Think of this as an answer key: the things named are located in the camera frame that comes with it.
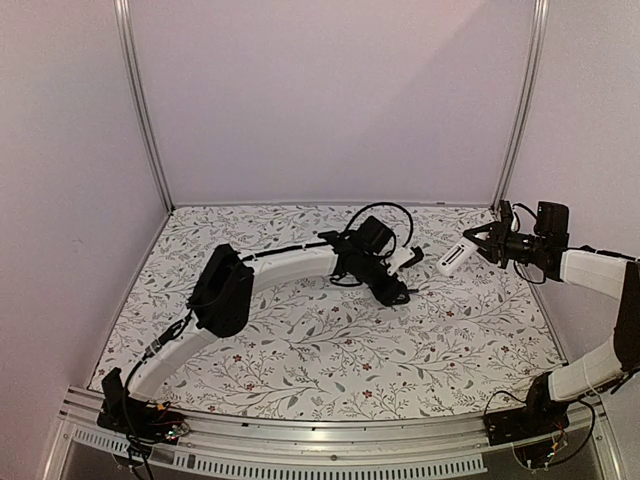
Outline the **white remote control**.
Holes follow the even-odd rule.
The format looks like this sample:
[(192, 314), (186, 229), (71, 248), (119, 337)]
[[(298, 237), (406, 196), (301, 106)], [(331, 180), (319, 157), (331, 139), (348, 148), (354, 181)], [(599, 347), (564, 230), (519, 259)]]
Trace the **white remote control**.
[(436, 262), (436, 268), (441, 275), (451, 277), (477, 250), (476, 243), (463, 237)]

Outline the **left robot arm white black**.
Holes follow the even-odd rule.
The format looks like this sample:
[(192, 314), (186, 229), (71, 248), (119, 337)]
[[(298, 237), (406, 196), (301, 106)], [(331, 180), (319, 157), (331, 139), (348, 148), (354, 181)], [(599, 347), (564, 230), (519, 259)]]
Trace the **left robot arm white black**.
[(254, 294), (299, 279), (352, 276), (386, 307), (403, 305), (409, 289), (399, 270), (423, 257), (419, 247), (395, 245), (395, 233), (374, 216), (356, 230), (325, 231), (315, 243), (241, 255), (228, 244), (216, 247), (187, 300), (186, 315), (144, 350), (123, 378), (118, 368), (102, 380), (111, 419), (128, 434), (148, 426), (144, 407), (160, 385), (187, 360), (218, 339), (240, 333), (248, 323)]

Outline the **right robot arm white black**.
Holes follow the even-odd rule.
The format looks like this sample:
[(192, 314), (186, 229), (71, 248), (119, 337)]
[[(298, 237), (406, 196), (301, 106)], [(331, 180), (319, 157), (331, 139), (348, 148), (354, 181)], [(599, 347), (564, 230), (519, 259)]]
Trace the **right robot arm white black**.
[(511, 204), (503, 200), (499, 217), (463, 233), (486, 261), (505, 268), (512, 261), (537, 267), (546, 280), (564, 282), (619, 301), (613, 333), (602, 345), (559, 368), (539, 383), (539, 398), (523, 407), (517, 427), (537, 436), (556, 417), (554, 404), (569, 403), (639, 372), (639, 260), (616, 252), (569, 245), (569, 208), (541, 201), (532, 234), (512, 229)]

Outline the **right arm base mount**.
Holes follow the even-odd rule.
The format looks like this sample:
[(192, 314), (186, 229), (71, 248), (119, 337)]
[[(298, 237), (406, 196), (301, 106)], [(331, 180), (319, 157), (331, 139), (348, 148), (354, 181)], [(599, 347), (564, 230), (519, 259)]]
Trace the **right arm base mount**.
[[(567, 402), (551, 399), (549, 393), (550, 373), (544, 373), (532, 382), (526, 398), (520, 400), (506, 390), (494, 392), (487, 401), (482, 420), (490, 446), (505, 445), (534, 437), (558, 432), (563, 434), (569, 426)], [(491, 402), (496, 397), (507, 397), (516, 402), (516, 407), (490, 412)]]

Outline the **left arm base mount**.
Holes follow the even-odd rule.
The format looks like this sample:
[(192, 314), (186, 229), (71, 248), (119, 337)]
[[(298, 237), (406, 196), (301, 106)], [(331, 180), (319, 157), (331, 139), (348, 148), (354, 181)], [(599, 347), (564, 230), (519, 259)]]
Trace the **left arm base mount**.
[(169, 402), (134, 399), (122, 382), (121, 372), (114, 368), (101, 381), (104, 399), (97, 418), (99, 427), (146, 443), (176, 444), (189, 432), (185, 416), (174, 411)]

